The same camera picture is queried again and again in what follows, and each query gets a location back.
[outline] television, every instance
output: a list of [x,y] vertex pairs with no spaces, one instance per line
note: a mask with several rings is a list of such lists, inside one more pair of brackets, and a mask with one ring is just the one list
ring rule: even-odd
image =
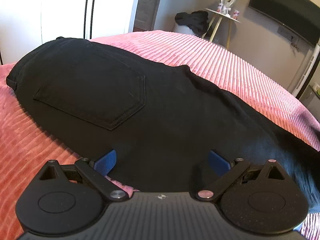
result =
[[250,0],[249,7],[276,20],[310,45],[320,38],[320,7],[310,0]]

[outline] metal pin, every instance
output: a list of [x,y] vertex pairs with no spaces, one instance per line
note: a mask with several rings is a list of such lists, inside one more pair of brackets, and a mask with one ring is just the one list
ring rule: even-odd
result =
[[210,190],[201,190],[198,192],[200,198],[211,198],[213,197],[213,192]]
[[125,196],[125,192],[123,190],[114,190],[110,193],[112,198],[123,198]]

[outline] can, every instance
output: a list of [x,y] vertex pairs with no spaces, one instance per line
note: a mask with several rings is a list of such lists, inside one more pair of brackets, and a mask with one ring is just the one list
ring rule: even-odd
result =
[[235,20],[237,20],[238,19],[238,16],[239,16],[239,11],[238,10],[235,10],[234,12],[233,12],[233,15],[232,15],[232,18],[233,19],[235,19]]
[[317,92],[318,90],[320,90],[320,86],[318,85],[318,83],[314,83],[314,85],[312,86],[312,89]]
[[221,12],[222,6],[223,6],[222,2],[218,4],[217,12]]

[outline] white wardrobe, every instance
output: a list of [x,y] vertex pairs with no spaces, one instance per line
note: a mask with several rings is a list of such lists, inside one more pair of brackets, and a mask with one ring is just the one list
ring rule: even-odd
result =
[[3,63],[18,61],[59,36],[89,39],[90,33],[96,38],[132,32],[137,3],[138,0],[0,0]]

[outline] pocket stitching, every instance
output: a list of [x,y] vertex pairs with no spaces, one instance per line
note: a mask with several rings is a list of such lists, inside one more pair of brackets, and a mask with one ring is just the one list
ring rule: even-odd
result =
[[[90,114],[89,112],[87,112],[87,111],[84,110],[84,109],[79,109],[77,106],[71,105],[70,102],[67,102],[66,100],[64,100],[64,99],[62,99],[62,98],[57,98],[57,97],[55,97],[55,96],[53,96],[53,95],[50,95],[50,98],[51,98],[51,99],[55,99],[56,102],[62,101],[64,107],[67,108],[68,110],[70,110],[70,107],[68,107],[68,106],[72,106],[73,108],[77,109],[77,110],[80,111],[80,112],[85,112],[88,116],[90,116],[90,117],[92,117],[92,118],[94,118],[94,119],[96,119],[96,120],[103,121],[103,122],[107,122],[107,123],[110,123],[110,124],[111,124],[111,123],[115,122],[116,120],[118,120],[119,118],[121,118],[121,117],[122,117],[124,114],[126,114],[127,112],[131,111],[133,108],[135,108],[135,107],[138,106],[137,109],[134,110],[134,112],[136,112],[137,110],[139,110],[141,107],[143,107],[143,106],[145,105],[145,76],[144,76],[144,75],[141,75],[141,74],[139,74],[139,75],[142,77],[142,80],[141,80],[141,81],[142,81],[142,83],[143,83],[143,85],[144,85],[143,89],[141,89],[141,82],[139,82],[140,96],[141,96],[141,94],[143,94],[143,95],[142,95],[142,100],[141,100],[141,101],[138,101],[137,103],[135,103],[135,104],[134,104],[133,106],[131,106],[130,108],[127,108],[127,109],[126,109],[125,111],[123,111],[118,117],[116,117],[116,118],[114,118],[114,119],[111,119],[110,121],[107,121],[107,120],[105,120],[105,119],[102,119],[102,118],[100,118],[100,117],[97,117],[97,116],[95,116],[95,115],[92,115],[92,114]],[[47,104],[47,105],[49,105],[49,106],[52,106],[51,104],[45,102],[45,98],[44,98],[44,97],[41,97],[41,96],[37,95],[38,92],[33,96],[33,99],[38,100],[38,101],[40,101],[40,102],[43,102],[43,103],[45,103],[45,104]],[[54,108],[56,108],[56,109],[59,109],[59,110],[61,110],[61,111],[64,112],[63,109],[60,109],[60,108],[62,108],[62,107],[57,107],[57,106],[52,106],[52,107],[54,107]]]

